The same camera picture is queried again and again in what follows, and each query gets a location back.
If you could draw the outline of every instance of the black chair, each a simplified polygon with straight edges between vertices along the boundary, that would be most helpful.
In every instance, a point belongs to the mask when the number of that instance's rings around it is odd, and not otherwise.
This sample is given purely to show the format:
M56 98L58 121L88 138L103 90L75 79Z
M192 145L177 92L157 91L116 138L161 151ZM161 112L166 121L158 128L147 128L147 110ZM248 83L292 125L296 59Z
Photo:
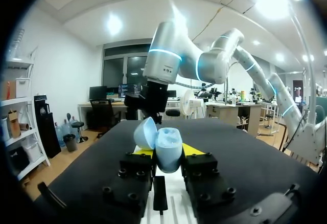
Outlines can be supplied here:
M122 112L113 113L111 100L97 99L90 100L90 103L92 105L97 127L106 127L107 129L105 132L98 133L97 138L100 138L121 121Z
M265 126L265 128L271 128L270 127L270 120L274 118L274 115L273 114L266 114L266 118L268 120L268 124Z
M84 123L83 122L75 122L75 123L72 123L72 128L76 128L78 134L80 135L80 141L77 142L77 143L82 143L82 142L88 140L88 137L87 136L82 136L81 127L83 127L83 126L84 126Z

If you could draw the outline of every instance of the floor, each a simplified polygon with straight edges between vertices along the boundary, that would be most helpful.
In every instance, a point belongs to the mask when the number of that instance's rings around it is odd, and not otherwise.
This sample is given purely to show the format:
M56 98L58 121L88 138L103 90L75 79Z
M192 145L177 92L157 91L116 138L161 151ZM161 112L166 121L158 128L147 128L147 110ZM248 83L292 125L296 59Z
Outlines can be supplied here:
M260 133L269 133L268 129L260 126ZM273 136L257 136L257 139L262 140L263 142L279 148L282 141L284 133L284 128L281 126L279 132L275 133ZM63 149L61 153L56 155L54 158L50 159L51 166L46 166L44 163L38 168L33 170L29 174L29 181L24 183L24 188L32 200L35 200L40 192L37 189L37 184L40 182L45 182L46 185L49 185L57 176L59 176L83 151L85 151L92 144L96 143L98 132L85 130L83 131L84 136L88 136L88 141L78 144L78 150L75 152L68 152L67 149ZM310 165L310 167L317 171L317 167Z
M87 136L88 140L77 144L78 149L74 152L68 152L66 148L61 149L61 152L54 158L50 159L51 165L48 167L46 163L42 163L28 175L28 182L23 183L28 195L32 200L35 200L40 192L37 189L37 184L44 182L49 185L57 176L59 176L82 152L89 148L97 141L98 132L85 130L83 136Z

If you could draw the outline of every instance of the black bolt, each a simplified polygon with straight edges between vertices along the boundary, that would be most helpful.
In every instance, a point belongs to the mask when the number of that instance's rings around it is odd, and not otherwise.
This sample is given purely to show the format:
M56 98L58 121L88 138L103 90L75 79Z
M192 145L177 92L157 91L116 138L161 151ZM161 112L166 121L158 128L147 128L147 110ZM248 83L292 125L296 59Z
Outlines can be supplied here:
M223 193L222 196L223 198L232 198L234 197L235 193L236 193L236 189L233 187L229 187L226 189L226 191Z
M133 202L138 202L138 195L134 192L129 193L128 195L129 200L133 201Z
M126 173L127 173L127 170L126 170L126 169L120 169L120 170L118 171L118 175L119 175L120 177L125 177L125 176L126 176Z
M136 175L137 175L137 176L144 176L145 173L144 173L144 171L138 171L138 172L136 173Z
M102 192L103 192L103 197L105 200L110 200L113 197L113 192L112 189L110 187L104 187L102 188Z
M112 192L112 189L110 187L104 187L102 189L102 191L103 191L103 193L108 194L108 193L111 193Z
M212 170L212 173L213 173L213 174L219 174L219 171L218 171L218 169L213 169L213 170Z
M210 195L209 194L207 194L207 193L202 193L201 195L200 195L200 200L201 201L208 201L208 200L210 200Z
M201 176L201 172L193 172L193 176L200 177Z

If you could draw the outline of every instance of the storage box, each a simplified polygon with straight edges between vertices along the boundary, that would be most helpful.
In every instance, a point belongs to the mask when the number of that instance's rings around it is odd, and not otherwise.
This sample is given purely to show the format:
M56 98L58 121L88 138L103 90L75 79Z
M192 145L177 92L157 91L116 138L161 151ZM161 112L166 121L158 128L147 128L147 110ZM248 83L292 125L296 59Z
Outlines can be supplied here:
M4 81L2 84L2 100L16 98L16 81Z
M21 145L26 152L30 162L35 162L41 157L41 152L37 144L37 140L29 136L21 142Z
M17 138L20 136L20 127L18 122L17 111L12 111L8 113L9 123L10 123L10 131L13 138Z
M16 98L29 96L29 78L16 78Z

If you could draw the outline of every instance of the computer monitor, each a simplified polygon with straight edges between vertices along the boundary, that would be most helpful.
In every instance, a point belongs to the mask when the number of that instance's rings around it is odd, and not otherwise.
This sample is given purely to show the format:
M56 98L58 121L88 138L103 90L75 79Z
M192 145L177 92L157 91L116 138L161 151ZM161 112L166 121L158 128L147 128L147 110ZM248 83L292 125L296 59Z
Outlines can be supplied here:
M176 90L167 90L168 98L176 98Z
M141 86L135 83L119 84L118 97L124 98L126 94L139 94L141 92Z
M108 87L107 88L107 95L115 95L118 94L119 90L118 87Z
M107 86L90 87L89 99L98 100L107 98Z

